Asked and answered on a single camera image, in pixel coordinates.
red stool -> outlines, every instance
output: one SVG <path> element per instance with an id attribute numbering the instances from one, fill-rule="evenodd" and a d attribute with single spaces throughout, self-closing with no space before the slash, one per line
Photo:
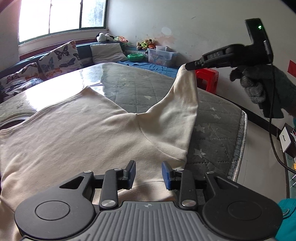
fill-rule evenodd
<path id="1" fill-rule="evenodd" d="M 216 94 L 219 72 L 213 69 L 198 69 L 195 71 L 197 87 L 212 94 Z"/>

black cable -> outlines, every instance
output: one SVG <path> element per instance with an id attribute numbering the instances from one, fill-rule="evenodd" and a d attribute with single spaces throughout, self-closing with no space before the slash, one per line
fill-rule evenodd
<path id="1" fill-rule="evenodd" d="M 271 101 L 271 107 L 270 107 L 270 113 L 269 113 L 269 125 L 268 125 L 270 143 L 271 143 L 272 150 L 274 152 L 274 155 L 275 155 L 278 163 L 280 163 L 288 171 L 296 174 L 296 171 L 295 170 L 293 170 L 292 168 L 290 168 L 287 165 L 285 165 L 284 163 L 282 163 L 282 161 L 280 160 L 279 156 L 277 155 L 276 149 L 274 148 L 274 141 L 272 140 L 272 135 L 271 135 L 271 120 L 272 120 L 272 111 L 273 111 L 273 108 L 274 108 L 274 97 L 275 97 L 275 94 L 276 94 L 276 78 L 275 78 L 275 73 L 274 73 L 274 65 L 271 64 L 271 67 L 272 67 L 272 78 L 273 78 L 274 87 L 273 87 L 272 101 Z"/>

black disc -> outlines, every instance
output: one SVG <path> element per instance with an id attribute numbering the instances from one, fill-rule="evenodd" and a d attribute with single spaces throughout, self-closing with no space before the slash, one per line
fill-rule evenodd
<path id="1" fill-rule="evenodd" d="M 202 216 L 210 229 L 230 240 L 274 237 L 282 222 L 274 201 L 246 188 L 219 192 L 204 205 Z"/>
<path id="2" fill-rule="evenodd" d="M 73 190 L 56 190 L 38 193 L 17 207 L 15 222 L 22 235 L 60 240 L 81 232 L 92 222 L 96 213 L 90 201 Z"/>

floor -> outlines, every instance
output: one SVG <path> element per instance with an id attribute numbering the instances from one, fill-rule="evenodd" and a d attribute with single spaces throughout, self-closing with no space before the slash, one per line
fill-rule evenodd
<path id="1" fill-rule="evenodd" d="M 283 161 L 281 143 L 275 136 L 273 141 L 278 156 Z M 237 182 L 277 203 L 286 198 L 285 170 L 274 156 L 269 133 L 250 121 Z"/>

teddy bear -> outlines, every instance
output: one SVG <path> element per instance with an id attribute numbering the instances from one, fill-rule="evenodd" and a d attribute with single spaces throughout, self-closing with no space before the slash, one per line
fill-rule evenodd
<path id="1" fill-rule="evenodd" d="M 144 42 L 140 43 L 140 42 L 137 42 L 137 50 L 147 50 L 148 48 L 149 49 L 155 49 L 156 46 L 155 46 L 155 40 L 154 39 L 145 39 Z"/>
<path id="2" fill-rule="evenodd" d="M 109 41 L 114 41 L 114 37 L 111 36 L 110 34 L 103 34 L 103 33 L 99 33 L 96 36 L 96 39 L 98 42 L 109 42 Z"/>
<path id="3" fill-rule="evenodd" d="M 154 39 L 146 39 L 145 41 L 147 41 L 147 45 L 149 49 L 155 49 L 155 40 Z"/>

